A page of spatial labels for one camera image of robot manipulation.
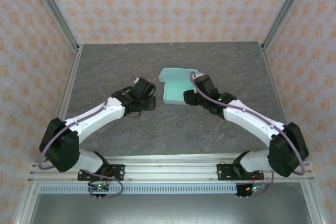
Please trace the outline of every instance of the gray stone surface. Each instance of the gray stone surface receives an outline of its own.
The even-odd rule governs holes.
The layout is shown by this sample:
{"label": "gray stone surface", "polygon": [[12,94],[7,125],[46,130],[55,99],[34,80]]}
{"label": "gray stone surface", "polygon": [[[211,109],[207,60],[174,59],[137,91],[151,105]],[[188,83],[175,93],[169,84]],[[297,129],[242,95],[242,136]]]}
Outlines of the gray stone surface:
{"label": "gray stone surface", "polygon": [[124,117],[105,125],[81,145],[102,155],[160,155],[258,151],[265,145],[234,123],[200,107],[163,104],[165,67],[198,69],[207,73],[220,92],[237,96],[250,108],[283,121],[257,42],[198,42],[161,44],[84,45],[73,85],[67,118],[79,115],[103,98],[95,80],[98,67],[103,90],[132,85],[137,77],[152,81],[157,107],[139,118]]}

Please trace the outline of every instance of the cable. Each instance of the cable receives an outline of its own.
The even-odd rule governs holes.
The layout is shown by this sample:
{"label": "cable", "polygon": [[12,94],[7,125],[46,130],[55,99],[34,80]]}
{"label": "cable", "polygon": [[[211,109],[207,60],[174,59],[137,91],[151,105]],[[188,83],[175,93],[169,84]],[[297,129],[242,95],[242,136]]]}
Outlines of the cable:
{"label": "cable", "polygon": [[218,105],[221,105],[221,106],[226,106],[226,107],[229,107],[229,108],[233,108],[233,109],[236,109],[236,110],[241,110],[243,112],[247,112],[253,116],[255,116],[256,118],[262,120],[263,122],[265,122],[267,125],[273,127],[277,132],[279,132],[279,134],[281,134],[284,139],[287,141],[287,143],[289,144],[289,146],[292,148],[292,150],[294,151],[298,161],[299,161],[299,164],[300,164],[300,167],[301,167],[301,172],[298,173],[298,172],[295,172],[293,171],[294,174],[296,175],[304,175],[304,172],[305,172],[305,166],[303,164],[303,161],[302,161],[302,158],[298,152],[298,150],[295,148],[294,144],[292,143],[292,141],[289,139],[289,137],[281,130],[279,129],[278,127],[276,127],[275,125],[273,125],[272,123],[270,123],[268,120],[266,120],[265,118],[263,118],[262,116],[260,116],[258,113],[254,112],[254,111],[251,111],[251,110],[246,110],[244,108],[241,108],[241,107],[238,107],[238,106],[234,106],[234,105],[230,105],[230,104],[226,104],[224,102],[219,102],[219,101],[216,101],[210,97],[208,97],[205,93],[203,93],[199,88],[198,86],[195,84],[195,81],[193,79],[193,77],[195,77],[195,73],[194,72],[191,72],[190,73],[190,80],[191,80],[191,83],[193,84],[194,88],[197,90],[197,92],[203,96],[206,100],[208,101],[211,101],[213,103],[216,103]]}
{"label": "cable", "polygon": [[263,179],[261,176],[259,176],[258,174],[254,174],[254,173],[253,173],[252,176],[254,177],[253,181],[255,181],[255,180],[256,180],[256,177],[258,177],[258,178],[261,179],[261,181],[262,181],[263,183],[265,183],[264,179]]}
{"label": "cable", "polygon": [[262,192],[260,192],[260,193],[258,193],[258,194],[253,194],[253,195],[249,196],[249,198],[250,198],[250,197],[256,197],[256,196],[258,196],[258,195],[260,195],[260,194],[263,194],[263,193],[265,193],[265,192],[269,189],[269,187],[270,187],[270,186],[273,184],[273,182],[274,182],[274,172],[273,172],[273,170],[271,170],[271,174],[272,174],[271,182],[270,182],[269,185],[265,188],[265,190],[263,190]]}
{"label": "cable", "polygon": [[[82,170],[82,171],[85,172],[85,173],[87,173],[87,174],[90,174],[91,176],[95,176],[95,177],[98,177],[98,178],[106,178],[106,179],[109,179],[109,180],[112,180],[112,181],[115,181],[115,182],[119,183],[119,185],[121,186],[119,192],[117,192],[116,194],[112,194],[112,195],[109,195],[109,196],[105,196],[105,197],[103,197],[103,198],[101,198],[101,199],[114,198],[114,197],[120,195],[120,194],[124,191],[124,185],[123,185],[118,179],[116,179],[116,178],[108,177],[108,176],[105,176],[105,175],[99,175],[99,174],[96,174],[96,173],[91,173],[91,172],[89,172],[88,170]],[[96,189],[97,187],[98,187],[98,186],[91,187],[91,189],[90,189],[90,196],[91,196],[93,199],[95,199],[95,195],[93,195],[92,191],[93,191],[94,189]]]}
{"label": "cable", "polygon": [[[103,109],[106,107],[107,105],[107,102],[108,102],[108,97],[107,95],[105,94],[105,92],[103,91],[103,89],[101,88],[101,84],[100,84],[100,81],[99,81],[99,77],[98,77],[98,73],[100,72],[100,69],[105,66],[105,61],[102,63],[102,65],[100,65],[96,71],[96,82],[97,82],[97,86],[98,86],[98,89],[99,91],[101,92],[101,94],[103,95],[104,97],[104,104],[101,108],[99,108],[97,111],[79,119],[77,122],[73,122],[73,123],[70,123],[69,125],[66,125],[62,130],[60,130],[50,141],[49,143],[44,147],[39,159],[38,159],[38,168],[40,168],[41,170],[49,170],[49,169],[52,169],[52,168],[55,168],[54,166],[47,166],[47,167],[42,167],[42,162],[43,162],[43,159],[47,153],[47,151],[49,150],[49,148],[51,147],[51,145],[54,143],[54,141],[59,138],[67,129],[71,128],[72,126],[82,122],[82,121],[85,121],[86,119],[89,119],[97,114],[99,114],[101,111],[103,111]],[[124,70],[125,72],[127,72],[128,74],[131,75],[131,77],[136,80],[135,76],[132,75],[131,73],[129,73],[128,71]]]}

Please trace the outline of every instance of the orange patterned wall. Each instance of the orange patterned wall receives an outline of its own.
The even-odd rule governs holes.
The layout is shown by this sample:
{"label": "orange patterned wall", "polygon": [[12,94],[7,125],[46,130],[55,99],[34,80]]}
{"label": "orange patterned wall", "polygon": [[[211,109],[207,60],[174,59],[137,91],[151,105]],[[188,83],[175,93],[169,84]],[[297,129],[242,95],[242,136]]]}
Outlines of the orange patterned wall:
{"label": "orange patterned wall", "polygon": [[285,117],[303,130],[336,220],[336,0],[298,0],[267,56]]}
{"label": "orange patterned wall", "polygon": [[13,223],[73,52],[43,0],[0,0],[0,223]]}
{"label": "orange patterned wall", "polygon": [[285,0],[56,0],[78,43],[259,41]]}

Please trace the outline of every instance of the teal block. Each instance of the teal block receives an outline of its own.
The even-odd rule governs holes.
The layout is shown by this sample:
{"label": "teal block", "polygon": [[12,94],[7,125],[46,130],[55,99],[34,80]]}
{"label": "teal block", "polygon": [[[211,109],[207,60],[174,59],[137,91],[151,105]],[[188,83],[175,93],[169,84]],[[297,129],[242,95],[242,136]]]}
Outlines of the teal block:
{"label": "teal block", "polygon": [[164,82],[163,103],[186,105],[183,92],[194,89],[190,81],[190,73],[199,73],[197,69],[164,68],[159,81]]}

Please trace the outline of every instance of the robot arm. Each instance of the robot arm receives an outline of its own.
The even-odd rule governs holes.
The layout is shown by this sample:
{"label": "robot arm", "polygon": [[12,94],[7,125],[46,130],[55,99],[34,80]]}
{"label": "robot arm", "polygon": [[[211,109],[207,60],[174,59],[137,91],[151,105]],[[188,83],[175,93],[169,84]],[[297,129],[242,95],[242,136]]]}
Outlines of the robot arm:
{"label": "robot arm", "polygon": [[40,152],[44,150],[45,146],[58,132],[65,127],[69,127],[60,137],[55,139],[45,156],[59,172],[66,172],[75,167],[91,173],[105,174],[108,162],[97,152],[88,152],[80,149],[79,144],[107,123],[133,112],[154,110],[154,92],[155,86],[140,78],[134,87],[127,87],[113,93],[105,103],[82,115],[65,121],[59,118],[53,119],[49,123],[40,144]]}
{"label": "robot arm", "polygon": [[273,169],[279,175],[288,177],[295,170],[299,165],[297,156],[275,128],[283,131],[289,137],[302,160],[308,157],[309,152],[299,126],[294,123],[285,125],[271,120],[253,111],[235,96],[229,93],[220,94],[208,75],[198,73],[193,77],[193,80],[197,89],[207,97],[218,101],[219,104],[223,103],[223,105],[209,101],[196,90],[184,92],[186,104],[201,105],[211,114],[238,124],[262,140],[269,148],[269,150],[260,152],[243,152],[234,161],[234,172],[236,174]]}

